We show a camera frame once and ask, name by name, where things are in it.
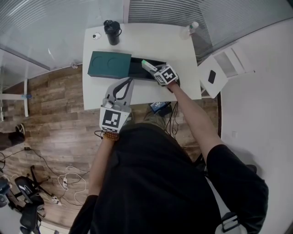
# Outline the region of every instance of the black tumbler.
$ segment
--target black tumbler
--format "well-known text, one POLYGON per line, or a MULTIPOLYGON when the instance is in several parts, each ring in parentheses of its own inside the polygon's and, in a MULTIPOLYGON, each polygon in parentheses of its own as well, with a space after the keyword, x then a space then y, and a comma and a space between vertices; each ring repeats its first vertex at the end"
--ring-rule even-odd
POLYGON ((120 24, 116 21, 106 20, 104 22, 104 30, 107 34, 109 43, 112 46, 117 45, 119 43, 119 35, 122 32, 120 24))

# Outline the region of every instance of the black t-shirt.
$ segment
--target black t-shirt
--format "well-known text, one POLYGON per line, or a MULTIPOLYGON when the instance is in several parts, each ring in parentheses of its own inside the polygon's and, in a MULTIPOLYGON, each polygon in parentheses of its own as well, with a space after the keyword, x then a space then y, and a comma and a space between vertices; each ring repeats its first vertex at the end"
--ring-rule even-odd
MULTIPOLYGON (((225 145, 208 154, 209 179, 248 233, 267 211, 265 182, 225 145)), ((213 234, 220 212, 204 175, 161 129, 124 129, 109 159, 99 196, 88 196, 70 234, 213 234)))

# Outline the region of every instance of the power strip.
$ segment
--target power strip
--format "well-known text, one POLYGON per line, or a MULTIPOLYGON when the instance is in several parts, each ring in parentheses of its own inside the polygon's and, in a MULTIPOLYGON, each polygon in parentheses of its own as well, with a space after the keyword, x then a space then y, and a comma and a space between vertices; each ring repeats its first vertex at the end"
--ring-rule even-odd
POLYGON ((66 179, 66 177, 63 178, 63 187, 67 188, 67 179, 66 179))
POLYGON ((52 203, 56 203, 59 206, 62 206, 60 200, 56 196, 52 196, 52 203))

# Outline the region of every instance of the green object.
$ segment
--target green object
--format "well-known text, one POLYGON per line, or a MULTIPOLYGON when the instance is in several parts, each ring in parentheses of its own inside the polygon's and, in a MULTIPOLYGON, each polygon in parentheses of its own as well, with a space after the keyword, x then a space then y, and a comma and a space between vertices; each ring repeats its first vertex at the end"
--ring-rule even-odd
POLYGON ((88 74, 93 77, 128 77, 131 54, 93 51, 88 74))

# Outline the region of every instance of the glass wall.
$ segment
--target glass wall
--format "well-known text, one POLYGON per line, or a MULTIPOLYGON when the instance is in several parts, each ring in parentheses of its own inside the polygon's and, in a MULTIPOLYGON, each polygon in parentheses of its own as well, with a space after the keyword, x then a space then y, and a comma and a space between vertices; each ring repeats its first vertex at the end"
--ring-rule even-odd
POLYGON ((69 66, 82 62, 85 29, 107 19, 122 23, 122 0, 2 0, 0 48, 45 69, 69 66))

